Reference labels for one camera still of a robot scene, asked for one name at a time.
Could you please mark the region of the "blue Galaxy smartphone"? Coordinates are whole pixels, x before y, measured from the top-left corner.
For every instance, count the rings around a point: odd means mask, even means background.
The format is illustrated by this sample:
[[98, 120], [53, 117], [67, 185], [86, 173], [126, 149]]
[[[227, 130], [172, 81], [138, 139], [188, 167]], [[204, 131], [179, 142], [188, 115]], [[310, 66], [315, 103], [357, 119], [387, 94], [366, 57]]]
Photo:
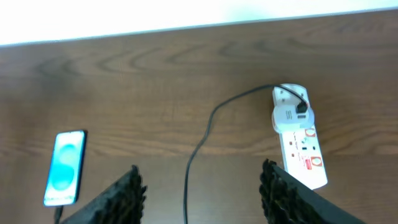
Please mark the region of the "blue Galaxy smartphone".
[[87, 131], [73, 130], [55, 137], [43, 205], [74, 204], [79, 197]]

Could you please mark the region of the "white power strip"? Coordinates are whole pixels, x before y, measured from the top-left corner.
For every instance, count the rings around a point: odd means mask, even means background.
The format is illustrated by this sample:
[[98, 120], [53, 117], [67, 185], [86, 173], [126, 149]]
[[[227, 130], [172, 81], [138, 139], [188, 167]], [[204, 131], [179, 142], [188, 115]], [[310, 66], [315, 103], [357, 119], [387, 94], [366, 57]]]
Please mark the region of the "white power strip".
[[[284, 83], [282, 86], [300, 95], [308, 105], [308, 111], [313, 112], [307, 89], [301, 85]], [[281, 88], [272, 91], [275, 108], [281, 105], [297, 105], [300, 99]], [[318, 189], [328, 183], [320, 143], [315, 124], [305, 128], [285, 128], [279, 133], [284, 169], [311, 190]]]

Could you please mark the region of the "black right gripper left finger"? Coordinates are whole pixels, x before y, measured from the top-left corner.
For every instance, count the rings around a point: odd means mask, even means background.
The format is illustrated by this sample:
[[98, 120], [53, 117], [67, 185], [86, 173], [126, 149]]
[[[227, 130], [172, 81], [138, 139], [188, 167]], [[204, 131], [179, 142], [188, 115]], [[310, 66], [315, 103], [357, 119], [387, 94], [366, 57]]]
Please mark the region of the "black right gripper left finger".
[[131, 166], [92, 201], [64, 219], [64, 224], [141, 224], [145, 192], [138, 166]]

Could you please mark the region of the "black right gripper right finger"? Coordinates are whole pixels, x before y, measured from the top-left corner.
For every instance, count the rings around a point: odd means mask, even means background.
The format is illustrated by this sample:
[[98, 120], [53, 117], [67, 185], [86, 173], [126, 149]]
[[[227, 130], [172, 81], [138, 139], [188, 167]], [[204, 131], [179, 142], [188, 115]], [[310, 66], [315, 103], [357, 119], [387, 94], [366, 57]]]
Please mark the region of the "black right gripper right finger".
[[262, 164], [259, 193], [268, 223], [360, 224], [363, 221], [309, 189], [266, 159]]

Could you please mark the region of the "white USB charger adapter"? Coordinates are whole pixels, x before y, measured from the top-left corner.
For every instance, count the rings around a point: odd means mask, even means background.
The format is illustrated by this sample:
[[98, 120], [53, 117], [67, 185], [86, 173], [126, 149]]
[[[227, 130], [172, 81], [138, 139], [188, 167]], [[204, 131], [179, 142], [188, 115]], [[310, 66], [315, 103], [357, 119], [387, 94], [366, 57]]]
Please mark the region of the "white USB charger adapter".
[[315, 115], [311, 108], [306, 112], [296, 112], [295, 105], [276, 106], [272, 112], [272, 125], [277, 133], [298, 131], [311, 128], [315, 124]]

